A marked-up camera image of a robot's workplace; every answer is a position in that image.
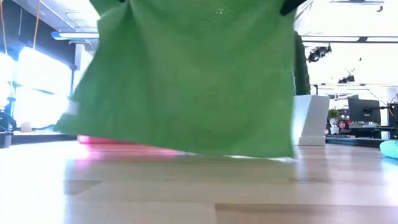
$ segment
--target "person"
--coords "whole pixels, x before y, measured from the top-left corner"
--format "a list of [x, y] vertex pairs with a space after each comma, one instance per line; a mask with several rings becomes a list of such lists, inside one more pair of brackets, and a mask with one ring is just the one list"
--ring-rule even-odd
[[341, 119], [338, 122], [338, 129], [341, 130], [349, 130], [349, 124], [345, 119]]

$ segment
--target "green towel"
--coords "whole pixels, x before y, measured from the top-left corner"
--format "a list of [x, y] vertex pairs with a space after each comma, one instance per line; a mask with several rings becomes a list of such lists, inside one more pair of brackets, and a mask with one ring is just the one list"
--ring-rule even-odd
[[199, 154], [292, 156], [281, 0], [91, 0], [99, 49], [57, 124]]

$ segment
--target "pink object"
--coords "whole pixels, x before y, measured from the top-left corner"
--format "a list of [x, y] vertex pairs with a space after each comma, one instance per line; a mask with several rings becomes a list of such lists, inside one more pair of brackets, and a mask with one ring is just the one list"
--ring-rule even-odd
[[80, 144], [134, 144], [131, 142], [123, 142], [113, 139], [102, 139], [91, 136], [78, 136], [77, 139]]

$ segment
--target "floor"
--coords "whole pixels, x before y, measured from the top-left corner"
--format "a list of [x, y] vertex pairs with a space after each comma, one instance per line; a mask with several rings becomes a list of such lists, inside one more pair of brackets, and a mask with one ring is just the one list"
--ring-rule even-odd
[[398, 223], [398, 161], [296, 150], [272, 161], [77, 142], [0, 149], [0, 223]]

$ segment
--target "green fabric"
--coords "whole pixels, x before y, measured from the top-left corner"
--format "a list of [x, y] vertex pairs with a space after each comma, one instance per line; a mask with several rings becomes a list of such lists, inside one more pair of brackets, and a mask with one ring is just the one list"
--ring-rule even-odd
[[311, 94], [310, 76], [308, 75], [307, 59], [305, 58], [305, 48], [301, 36], [294, 32], [295, 36], [295, 63], [294, 63], [294, 83], [296, 95]]
[[57, 124], [200, 154], [292, 156], [281, 0], [92, 0], [100, 45]]

